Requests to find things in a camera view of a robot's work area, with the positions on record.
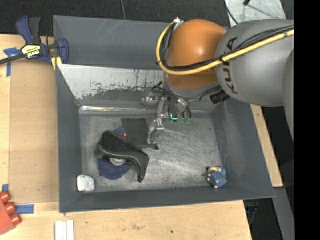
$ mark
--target blue cloth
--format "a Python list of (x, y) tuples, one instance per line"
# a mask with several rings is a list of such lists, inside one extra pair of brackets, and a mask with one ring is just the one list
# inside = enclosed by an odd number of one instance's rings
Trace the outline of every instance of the blue cloth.
[(120, 166), (113, 165), (110, 162), (103, 161), (101, 159), (98, 160), (98, 170), (99, 173), (109, 179), (109, 180), (117, 180), (120, 179), (123, 175), (125, 175), (131, 169), (131, 165), (123, 164)]

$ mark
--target white plastic piece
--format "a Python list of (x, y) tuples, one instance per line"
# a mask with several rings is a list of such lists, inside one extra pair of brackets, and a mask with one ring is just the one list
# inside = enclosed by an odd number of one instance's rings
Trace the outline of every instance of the white plastic piece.
[(66, 239), (75, 240), (75, 225), (73, 220), (66, 221)]
[(75, 240), (74, 221), (56, 221), (54, 223), (54, 240)]
[(62, 221), (54, 223), (54, 240), (63, 240)]
[(76, 185), (80, 192), (91, 192), (96, 188), (95, 180), (92, 177), (83, 174), (76, 178)]
[(181, 20), (179, 19), (179, 17), (176, 17), (176, 19), (173, 20), (174, 23), (180, 23)]

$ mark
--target blue tape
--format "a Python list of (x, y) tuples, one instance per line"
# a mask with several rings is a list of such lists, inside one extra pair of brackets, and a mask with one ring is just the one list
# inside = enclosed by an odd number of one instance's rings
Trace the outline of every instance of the blue tape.
[[(10, 58), (12, 55), (19, 55), (21, 54), (21, 51), (19, 49), (15, 48), (9, 48), (9, 49), (4, 49), (3, 52), (5, 53), (5, 55), (7, 55), (8, 58)], [(6, 66), (6, 77), (10, 77), (11, 76), (11, 62), (7, 63)]]
[(14, 214), (34, 214), (35, 205), (34, 204), (20, 204), (16, 205), (16, 210)]
[(9, 191), (9, 184), (2, 185), (2, 192)]

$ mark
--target blue clamp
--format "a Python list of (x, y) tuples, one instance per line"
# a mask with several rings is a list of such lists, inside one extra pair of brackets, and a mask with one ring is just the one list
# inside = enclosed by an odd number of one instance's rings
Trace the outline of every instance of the blue clamp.
[(222, 166), (210, 167), (208, 169), (208, 182), (215, 189), (223, 187), (227, 184), (227, 171)]
[[(57, 43), (51, 45), (45, 45), (41, 43), (41, 38), (39, 36), (39, 24), (40, 17), (23, 16), (18, 19), (16, 22), (16, 29), (20, 36), (23, 37), (25, 41), (25, 46), (23, 46), (18, 55), (12, 56), (13, 51), (17, 53), (17, 49), (6, 49), (4, 50), (8, 58), (0, 60), (0, 65), (5, 63), (10, 63), (22, 58), (27, 60), (38, 60), (52, 65), (53, 56), (50, 55), (49, 50), (59, 48), (60, 49), (60, 58), (62, 63), (66, 64), (69, 59), (69, 46), (66, 39), (58, 39)], [(11, 74), (11, 65), (7, 68), (7, 76)]]

